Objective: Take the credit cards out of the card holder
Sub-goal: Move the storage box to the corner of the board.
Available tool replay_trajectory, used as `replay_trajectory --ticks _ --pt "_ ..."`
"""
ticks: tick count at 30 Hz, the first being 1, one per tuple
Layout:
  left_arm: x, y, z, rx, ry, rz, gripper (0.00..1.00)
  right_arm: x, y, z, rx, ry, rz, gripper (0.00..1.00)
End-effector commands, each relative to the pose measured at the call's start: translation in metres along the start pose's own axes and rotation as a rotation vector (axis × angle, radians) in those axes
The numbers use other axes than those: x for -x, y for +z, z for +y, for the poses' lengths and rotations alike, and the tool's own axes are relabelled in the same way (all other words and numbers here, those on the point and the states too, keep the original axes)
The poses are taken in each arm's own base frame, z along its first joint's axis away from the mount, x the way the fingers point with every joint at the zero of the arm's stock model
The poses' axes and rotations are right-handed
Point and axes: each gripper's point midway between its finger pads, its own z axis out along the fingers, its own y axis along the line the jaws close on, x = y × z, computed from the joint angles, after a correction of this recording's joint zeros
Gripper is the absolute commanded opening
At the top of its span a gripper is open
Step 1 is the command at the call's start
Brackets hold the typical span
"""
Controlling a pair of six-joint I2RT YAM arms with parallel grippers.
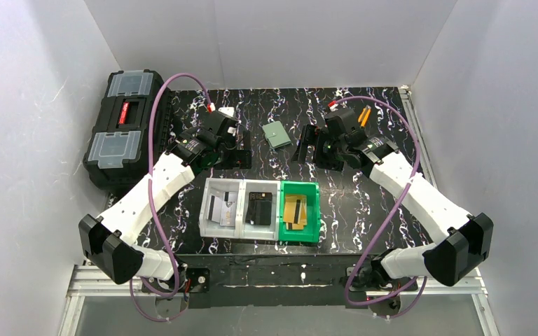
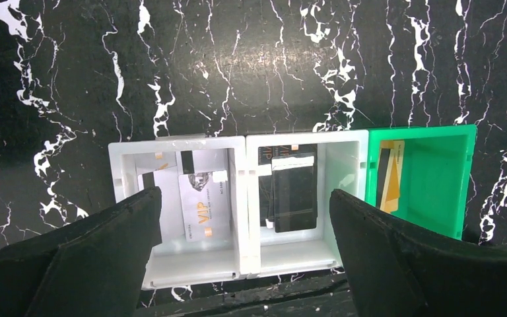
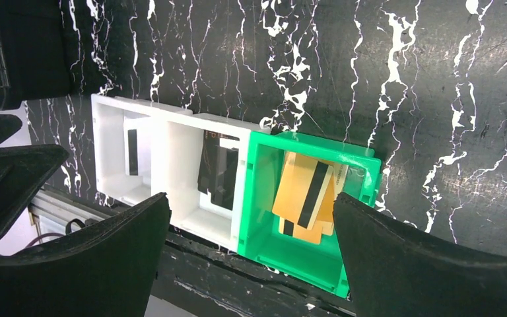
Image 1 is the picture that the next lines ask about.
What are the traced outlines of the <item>white bin with black cards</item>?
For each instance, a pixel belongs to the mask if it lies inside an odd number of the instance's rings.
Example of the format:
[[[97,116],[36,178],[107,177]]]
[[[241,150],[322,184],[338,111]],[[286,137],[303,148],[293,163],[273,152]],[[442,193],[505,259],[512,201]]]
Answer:
[[[277,241],[280,223],[281,183],[245,179],[241,182],[236,223],[239,238]]]

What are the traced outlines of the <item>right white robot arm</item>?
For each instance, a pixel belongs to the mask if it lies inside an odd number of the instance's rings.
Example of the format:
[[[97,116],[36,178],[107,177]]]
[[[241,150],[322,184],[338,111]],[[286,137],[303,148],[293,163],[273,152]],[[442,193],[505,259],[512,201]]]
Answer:
[[[371,260],[360,271],[361,279],[383,285],[404,277],[432,277],[454,286],[489,255],[493,221],[451,202],[412,166],[399,147],[385,136],[370,135],[350,108],[325,116],[325,126],[302,128],[293,161],[304,163],[308,147],[312,163],[320,169],[342,171],[345,165],[362,174],[402,201],[432,242],[415,248],[393,248]]]

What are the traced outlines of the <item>white bin with silver cards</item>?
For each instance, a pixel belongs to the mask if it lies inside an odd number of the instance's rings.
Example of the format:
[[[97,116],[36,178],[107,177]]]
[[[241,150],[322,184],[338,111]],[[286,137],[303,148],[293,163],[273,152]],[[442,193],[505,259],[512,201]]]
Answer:
[[[199,215],[201,237],[238,239],[242,231],[244,181],[207,178]]]

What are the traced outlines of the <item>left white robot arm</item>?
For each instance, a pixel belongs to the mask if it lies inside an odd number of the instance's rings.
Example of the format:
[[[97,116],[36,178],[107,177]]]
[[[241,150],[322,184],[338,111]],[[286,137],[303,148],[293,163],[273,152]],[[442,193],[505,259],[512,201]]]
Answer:
[[[170,248],[143,248],[137,238],[160,208],[204,170],[250,165],[249,154],[237,156],[239,126],[233,107],[212,111],[198,127],[177,136],[124,197],[98,216],[84,216],[78,229],[86,258],[115,284],[134,277],[169,281],[177,275],[179,264]]]

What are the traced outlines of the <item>green plastic bin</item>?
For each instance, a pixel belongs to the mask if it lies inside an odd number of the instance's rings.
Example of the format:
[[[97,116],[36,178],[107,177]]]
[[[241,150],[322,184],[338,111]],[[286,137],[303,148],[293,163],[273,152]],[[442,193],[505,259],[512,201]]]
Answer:
[[[316,244],[321,226],[319,185],[282,181],[280,192],[279,240]]]

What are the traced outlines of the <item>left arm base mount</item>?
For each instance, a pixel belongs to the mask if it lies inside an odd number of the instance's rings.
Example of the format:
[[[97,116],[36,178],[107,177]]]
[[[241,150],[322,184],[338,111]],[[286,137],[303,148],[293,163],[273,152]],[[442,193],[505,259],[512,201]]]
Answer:
[[[209,291],[211,272],[207,268],[179,267],[179,282],[173,277],[169,280],[142,278],[142,292],[154,294],[155,320],[170,322],[188,311],[191,294]]]

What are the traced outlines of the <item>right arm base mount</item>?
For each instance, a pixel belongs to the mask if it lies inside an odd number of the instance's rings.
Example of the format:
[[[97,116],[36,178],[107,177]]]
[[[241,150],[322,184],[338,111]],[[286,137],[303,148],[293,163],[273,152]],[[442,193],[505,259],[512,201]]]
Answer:
[[[370,264],[365,262],[353,277],[349,289],[351,300],[368,302],[393,293],[411,282],[411,277],[384,280],[378,273],[372,274],[371,271]],[[415,296],[397,294],[381,302],[363,306],[363,308],[369,309],[374,317],[390,319],[393,316],[405,314],[415,304],[414,300]]]

